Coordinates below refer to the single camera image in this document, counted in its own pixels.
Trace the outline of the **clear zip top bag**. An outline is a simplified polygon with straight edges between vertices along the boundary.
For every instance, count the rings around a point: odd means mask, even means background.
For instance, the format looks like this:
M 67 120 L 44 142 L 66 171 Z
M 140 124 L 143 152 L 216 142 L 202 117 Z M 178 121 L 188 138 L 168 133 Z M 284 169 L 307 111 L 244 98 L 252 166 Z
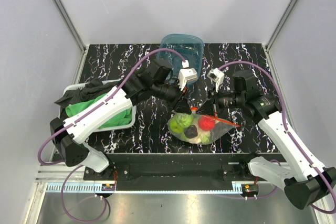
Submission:
M 197 114 L 196 111 L 197 108 L 192 107 L 190 114 L 175 113 L 167 123 L 169 132 L 186 143 L 209 145 L 230 130 L 239 127 L 228 120 Z

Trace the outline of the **red fake tomato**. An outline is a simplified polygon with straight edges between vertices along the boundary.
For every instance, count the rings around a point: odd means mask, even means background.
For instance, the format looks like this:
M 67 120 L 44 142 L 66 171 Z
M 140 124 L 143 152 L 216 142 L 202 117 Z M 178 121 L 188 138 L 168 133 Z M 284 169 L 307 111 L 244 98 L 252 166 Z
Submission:
M 211 131 L 215 127 L 215 120 L 207 116 L 202 116 L 198 120 L 198 126 L 203 131 Z

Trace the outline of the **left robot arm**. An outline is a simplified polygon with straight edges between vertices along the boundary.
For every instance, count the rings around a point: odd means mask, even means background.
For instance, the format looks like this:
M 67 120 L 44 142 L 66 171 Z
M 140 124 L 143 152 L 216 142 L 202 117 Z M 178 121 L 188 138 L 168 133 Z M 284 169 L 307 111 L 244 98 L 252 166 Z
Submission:
M 151 96 L 165 100 L 176 110 L 185 102 L 187 84 L 197 77 L 187 62 L 182 66 L 175 82 L 169 83 L 172 66 L 163 59 L 153 59 L 144 70 L 134 67 L 118 85 L 79 114 L 65 120 L 54 118 L 50 122 L 51 139 L 66 166 L 83 165 L 93 169 L 99 178 L 109 179 L 113 167 L 108 158 L 86 144 L 86 139 L 112 117 Z

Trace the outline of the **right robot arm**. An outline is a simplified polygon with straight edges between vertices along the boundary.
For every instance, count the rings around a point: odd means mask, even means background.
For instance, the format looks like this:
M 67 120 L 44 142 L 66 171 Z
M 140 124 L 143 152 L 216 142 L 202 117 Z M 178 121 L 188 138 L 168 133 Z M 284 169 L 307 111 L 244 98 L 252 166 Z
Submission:
M 274 184 L 298 209 L 304 209 L 331 193 L 335 186 L 335 168 L 327 168 L 309 151 L 288 121 L 283 119 L 283 110 L 276 97 L 262 94 L 252 72 L 235 72 L 231 92 L 219 91 L 224 74 L 218 69 L 212 69 L 208 77 L 215 82 L 209 93 L 214 114 L 219 115 L 224 109 L 241 109 L 275 143 L 289 165 L 289 168 L 284 168 L 254 154 L 238 167 L 242 179 L 250 180 L 256 176 Z

